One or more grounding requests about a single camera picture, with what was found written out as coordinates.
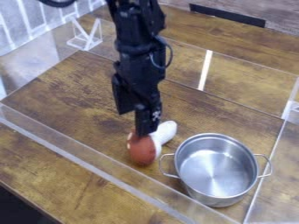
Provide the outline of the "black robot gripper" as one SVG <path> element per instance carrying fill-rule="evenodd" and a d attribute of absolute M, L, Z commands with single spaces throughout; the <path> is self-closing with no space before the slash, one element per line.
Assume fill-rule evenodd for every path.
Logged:
<path fill-rule="evenodd" d="M 141 137 L 157 132 L 162 118 L 160 82 L 166 76 L 166 52 L 121 54 L 115 62 L 113 92 L 121 115 L 135 111 L 135 132 Z"/>

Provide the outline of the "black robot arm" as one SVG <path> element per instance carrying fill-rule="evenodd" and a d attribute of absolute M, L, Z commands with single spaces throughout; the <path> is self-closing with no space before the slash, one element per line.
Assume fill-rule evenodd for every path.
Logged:
<path fill-rule="evenodd" d="M 107 0 L 117 27 L 119 61 L 113 76 L 113 91 L 119 114 L 135 113 L 135 133 L 155 132 L 164 104 L 160 82 L 173 62 L 173 48 L 160 36 L 166 15 L 158 0 Z"/>

